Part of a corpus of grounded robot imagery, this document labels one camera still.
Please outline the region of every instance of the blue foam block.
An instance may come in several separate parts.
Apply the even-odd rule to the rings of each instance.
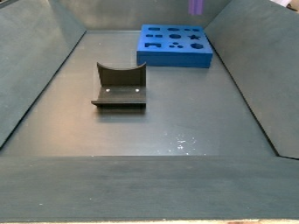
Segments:
[[[135,64],[157,67],[209,67],[212,50],[200,26],[144,24]]]

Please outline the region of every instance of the gray bin floor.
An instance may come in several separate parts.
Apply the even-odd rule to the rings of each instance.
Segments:
[[[144,113],[90,104],[95,62],[131,67],[137,36],[79,41],[1,150],[0,221],[299,219],[299,163],[274,156],[216,55],[209,69],[146,68]]]
[[[146,67],[146,108],[99,111],[95,63],[135,66],[138,31],[89,31],[1,156],[233,156],[274,153],[214,54],[210,68]]]

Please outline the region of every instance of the black curved holder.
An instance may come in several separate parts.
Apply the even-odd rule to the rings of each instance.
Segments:
[[[127,69],[114,69],[97,63],[99,90],[97,100],[101,106],[145,106],[145,63]]]

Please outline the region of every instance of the cutout hole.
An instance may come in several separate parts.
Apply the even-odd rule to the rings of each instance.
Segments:
[[[177,29],[177,28],[168,28],[166,29],[169,32],[177,32],[180,29]]]
[[[181,35],[178,35],[178,34],[170,34],[169,35],[169,38],[170,39],[178,39],[181,37]]]
[[[158,27],[149,27],[148,31],[160,31],[160,28]]]
[[[144,47],[161,47],[161,44],[158,43],[144,43]]]
[[[190,39],[200,39],[200,36],[190,35],[189,38],[190,38]]]
[[[190,47],[194,49],[201,49],[202,45],[201,44],[190,44]]]

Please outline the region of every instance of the star-shaped hole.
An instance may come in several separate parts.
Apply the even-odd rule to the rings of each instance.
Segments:
[[[200,36],[190,35],[189,38],[190,38],[190,39],[200,39]]]

